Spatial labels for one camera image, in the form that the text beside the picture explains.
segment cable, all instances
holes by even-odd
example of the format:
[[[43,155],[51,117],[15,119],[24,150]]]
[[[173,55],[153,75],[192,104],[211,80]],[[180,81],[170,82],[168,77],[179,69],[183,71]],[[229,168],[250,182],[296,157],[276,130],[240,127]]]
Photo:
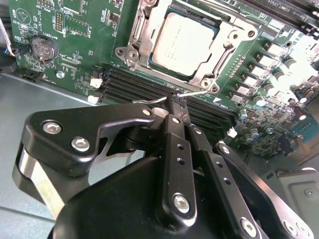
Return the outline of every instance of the cable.
[[[177,94],[178,97],[187,97],[187,96],[196,96],[196,95],[200,95],[200,94],[205,94],[208,91],[196,91],[196,92],[189,92],[189,93],[184,93],[184,94]],[[155,104],[155,103],[159,103],[162,102],[164,100],[166,100],[167,97],[162,97],[156,100],[152,100],[152,101],[145,101],[145,100],[134,100],[132,101],[133,103],[140,103],[140,104],[146,104],[146,105],[151,105],[151,104]]]
[[[1,32],[2,32],[2,34],[3,34],[3,37],[4,37],[4,39],[5,39],[5,43],[6,43],[6,46],[7,46],[7,49],[8,49],[8,51],[9,51],[10,55],[11,55],[11,56],[15,56],[14,53],[12,52],[12,49],[11,49],[11,41],[10,41],[10,39],[9,39],[9,36],[8,36],[7,32],[6,32],[6,29],[5,29],[5,27],[4,27],[4,24],[3,24],[3,22],[2,22],[1,17],[0,17],[0,30],[1,30]]]

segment green circuit board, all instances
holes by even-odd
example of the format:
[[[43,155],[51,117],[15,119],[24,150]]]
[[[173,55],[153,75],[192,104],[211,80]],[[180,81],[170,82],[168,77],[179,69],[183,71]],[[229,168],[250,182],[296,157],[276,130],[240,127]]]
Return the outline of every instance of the green circuit board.
[[[214,10],[195,0],[185,0],[185,2],[205,12],[214,13]],[[254,154],[270,157],[276,153],[274,148],[278,144],[277,139],[285,131],[299,127],[305,122],[296,119],[287,102],[267,96],[262,87],[254,89],[242,104],[231,101],[229,93],[234,91],[242,74],[248,72],[248,66],[256,63],[256,54],[265,52],[264,46],[267,42],[271,41],[287,48],[287,53],[282,58],[293,54],[297,46],[304,48],[302,57],[307,58],[309,63],[317,57],[318,53],[314,53],[313,50],[316,42],[302,43],[302,33],[242,3],[229,0],[219,2],[240,8],[246,12],[248,19],[284,33],[273,38],[259,30],[258,37],[253,42],[242,42],[217,80],[219,93],[197,96],[205,102],[231,111],[247,109],[249,117],[239,122],[236,129],[238,135],[235,138],[226,137],[224,141],[231,146],[240,147],[246,144],[245,135],[249,130],[257,128],[260,136],[249,146]],[[58,45],[59,51],[58,57],[46,64],[40,63],[31,52],[18,56],[18,67],[42,72],[43,80],[51,84],[86,96],[93,95],[95,89],[90,86],[93,66],[103,67],[110,64],[129,71],[125,63],[115,55],[115,49],[127,45],[138,3],[138,0],[11,0],[10,13],[15,43],[30,45],[33,37],[44,35]],[[280,64],[269,70],[275,70]],[[63,79],[56,76],[57,71],[65,74]],[[181,89],[143,72],[135,71],[134,74],[170,88]],[[308,102],[311,102],[319,91],[315,83],[303,83],[303,91],[309,89],[314,92],[308,98]],[[255,95],[264,97],[266,101],[264,107],[255,105],[252,100]],[[105,99],[105,102],[113,103],[108,99]]]

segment screw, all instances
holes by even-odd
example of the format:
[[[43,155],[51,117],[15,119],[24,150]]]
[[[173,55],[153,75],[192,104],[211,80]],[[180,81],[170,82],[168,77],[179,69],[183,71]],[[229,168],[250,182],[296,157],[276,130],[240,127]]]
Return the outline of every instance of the screw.
[[[313,198],[314,197],[314,192],[311,189],[306,189],[305,190],[305,195],[309,198]]]
[[[221,148],[222,148],[222,150],[224,151],[224,153],[229,154],[229,150],[228,150],[228,148],[226,148],[225,146],[222,146]]]
[[[151,113],[148,111],[148,110],[143,110],[143,114],[147,115],[147,116],[150,116]]]
[[[201,131],[200,131],[199,128],[195,127],[194,130],[195,130],[196,133],[201,134]]]
[[[63,71],[57,71],[55,75],[57,78],[63,79],[65,76],[65,73]]]
[[[188,213],[189,211],[189,203],[187,199],[180,194],[175,195],[174,205],[181,213]]]
[[[47,122],[42,126],[43,130],[49,134],[58,134],[62,131],[62,127],[55,122]]]
[[[240,223],[249,236],[251,236],[252,238],[257,236],[257,230],[250,221],[248,221],[246,218],[241,218]]]
[[[173,121],[174,121],[175,123],[179,123],[179,120],[176,119],[176,118],[173,118]]]
[[[208,88],[210,86],[210,80],[209,79],[204,79],[201,81],[200,86],[202,88]]]
[[[75,137],[72,139],[71,145],[74,149],[80,152],[85,152],[90,148],[89,141],[82,137]]]
[[[284,225],[285,225],[285,228],[286,230],[291,234],[293,235],[294,237],[297,236],[297,231],[296,229],[293,227],[293,225],[291,225],[289,222],[287,221],[284,221]]]
[[[307,230],[307,228],[303,224],[301,224],[301,223],[296,223],[296,224],[297,224],[297,227],[299,228],[299,230],[302,231],[305,236],[307,236],[307,237],[310,236],[310,232]]]
[[[130,58],[131,58],[132,60],[137,60],[139,54],[138,54],[137,52],[135,52],[135,51],[130,51],[130,52],[129,52],[129,56],[130,56]]]

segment surface-mount component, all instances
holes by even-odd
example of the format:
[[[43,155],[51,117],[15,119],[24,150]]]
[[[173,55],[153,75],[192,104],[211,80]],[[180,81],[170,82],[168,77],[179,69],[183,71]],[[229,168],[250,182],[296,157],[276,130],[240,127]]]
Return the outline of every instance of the surface-mount component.
[[[235,102],[235,103],[241,104],[243,102],[244,98],[242,96],[235,94],[235,93],[231,93],[230,100]]]
[[[259,64],[265,67],[271,67],[277,63],[276,59],[262,53],[257,54],[256,60]]]
[[[51,61],[58,56],[59,49],[56,43],[47,36],[36,36],[31,40],[33,55],[40,62]]]
[[[117,13],[112,13],[111,16],[110,16],[110,20],[117,23],[120,19],[120,15],[117,14]]]
[[[246,109],[241,109],[239,111],[239,116],[242,120],[247,119],[248,115],[247,115],[247,110]]]
[[[259,137],[258,129],[252,128],[249,132],[250,132],[250,136],[251,136],[253,139],[256,139],[256,138]]]
[[[296,89],[293,91],[293,93],[295,94],[296,98],[298,99],[300,103],[303,104],[307,101],[307,97],[304,95],[304,93],[301,90]]]
[[[245,135],[245,142],[248,143],[248,144],[254,142],[254,139],[251,137],[250,133]]]
[[[82,13],[84,0],[61,0],[62,6],[77,14]]]
[[[266,70],[256,64],[251,64],[249,66],[249,72],[259,78],[262,78],[266,74]]]
[[[248,74],[243,74],[241,78],[246,85],[251,87],[254,87],[258,83],[258,79]]]
[[[289,80],[289,76],[287,76],[283,71],[276,72],[274,77],[280,84],[285,84]]]
[[[213,38],[212,29],[187,17],[170,13],[161,30],[152,60],[169,70],[191,76],[199,64],[208,60]]]
[[[265,85],[264,90],[267,92],[269,96],[274,96],[278,92],[278,90],[274,87],[273,84]]]
[[[304,120],[304,119],[307,118],[307,115],[305,114],[305,112],[300,107],[294,107],[294,112],[296,114],[296,117],[299,120]]]
[[[237,93],[248,96],[250,93],[250,89],[244,84],[237,83],[235,86],[235,90]]]
[[[293,70],[293,69],[296,70],[297,61],[293,58],[288,59],[287,61],[285,61],[285,66],[287,66],[289,70]]]
[[[264,98],[262,96],[256,96],[254,98],[254,102],[255,102],[256,106],[258,106],[258,107],[263,107],[266,104],[266,101],[264,100]]]
[[[275,43],[267,43],[265,49],[268,53],[274,56],[281,56],[287,52],[287,50]]]

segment black plastic part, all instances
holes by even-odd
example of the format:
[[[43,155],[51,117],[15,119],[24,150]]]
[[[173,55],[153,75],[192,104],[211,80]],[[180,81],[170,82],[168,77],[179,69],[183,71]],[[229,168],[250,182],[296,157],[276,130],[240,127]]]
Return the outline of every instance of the black plastic part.
[[[230,147],[219,143],[216,150],[225,159],[250,211],[269,238],[307,238],[302,231],[297,230],[296,237],[287,232],[284,221],[292,225],[305,223]]]
[[[187,127],[187,133],[192,146],[194,168],[202,168],[206,180],[210,182],[210,187],[207,190],[216,197],[218,205],[223,211],[225,235],[227,235],[227,238],[253,238],[243,230],[241,220],[242,218],[247,219],[255,228],[257,224],[223,157],[213,153],[204,132],[198,134],[194,130],[194,126],[189,126]],[[261,238],[258,231],[254,238]]]
[[[143,158],[73,197],[62,209],[54,239],[222,239],[223,214],[209,184],[195,174],[198,217],[186,231],[158,224],[155,206],[161,159]]]
[[[8,55],[4,55],[4,54],[0,54],[0,73],[12,73],[16,70],[16,62],[15,62],[15,58],[8,56]]]
[[[163,130],[162,170],[156,213],[165,227],[177,232],[191,227],[197,217],[190,144],[184,139],[181,118],[167,115]],[[173,199],[176,195],[187,199],[188,212],[180,212],[175,207]]]
[[[44,123],[51,121],[62,126],[60,133],[48,134],[42,129]],[[21,143],[30,156],[58,172],[80,176],[89,171],[96,158],[100,138],[117,135],[127,127],[150,126],[154,121],[154,114],[142,104],[37,112],[27,118]],[[86,152],[71,146],[72,139],[78,136],[89,141]]]

